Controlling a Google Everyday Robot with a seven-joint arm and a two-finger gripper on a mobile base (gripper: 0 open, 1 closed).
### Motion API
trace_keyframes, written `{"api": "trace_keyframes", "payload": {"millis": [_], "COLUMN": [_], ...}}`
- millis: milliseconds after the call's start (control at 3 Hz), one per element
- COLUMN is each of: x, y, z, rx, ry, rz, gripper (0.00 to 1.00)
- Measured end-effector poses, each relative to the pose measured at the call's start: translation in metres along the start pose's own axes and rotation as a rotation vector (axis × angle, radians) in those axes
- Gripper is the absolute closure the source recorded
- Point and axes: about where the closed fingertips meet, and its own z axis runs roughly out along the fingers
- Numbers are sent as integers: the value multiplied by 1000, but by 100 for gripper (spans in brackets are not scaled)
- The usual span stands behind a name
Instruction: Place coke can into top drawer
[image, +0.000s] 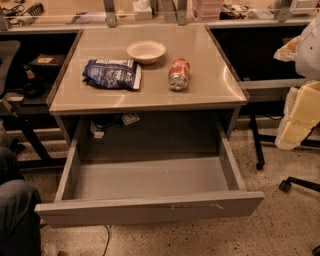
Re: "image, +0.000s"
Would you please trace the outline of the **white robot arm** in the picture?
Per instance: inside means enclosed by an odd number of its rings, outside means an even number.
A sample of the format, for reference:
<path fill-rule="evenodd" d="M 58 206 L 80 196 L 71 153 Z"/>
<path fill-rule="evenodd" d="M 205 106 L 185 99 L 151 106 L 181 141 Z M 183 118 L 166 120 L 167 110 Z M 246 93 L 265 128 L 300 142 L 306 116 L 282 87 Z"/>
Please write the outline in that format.
<path fill-rule="evenodd" d="M 275 140 L 279 149 L 292 150 L 320 123 L 320 13 L 299 36 L 279 48 L 274 58 L 294 61 L 296 73 L 307 79 L 300 88 L 290 88 Z"/>

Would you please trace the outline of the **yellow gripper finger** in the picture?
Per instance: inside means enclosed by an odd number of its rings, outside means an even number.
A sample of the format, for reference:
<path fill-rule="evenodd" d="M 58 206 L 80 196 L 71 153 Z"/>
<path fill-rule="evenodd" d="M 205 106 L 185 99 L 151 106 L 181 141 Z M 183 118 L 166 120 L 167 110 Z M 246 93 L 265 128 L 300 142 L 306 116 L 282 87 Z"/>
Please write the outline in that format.
<path fill-rule="evenodd" d="M 275 144 L 279 149 L 292 150 L 320 123 L 320 82 L 309 81 L 300 88 L 291 87 L 283 113 Z"/>

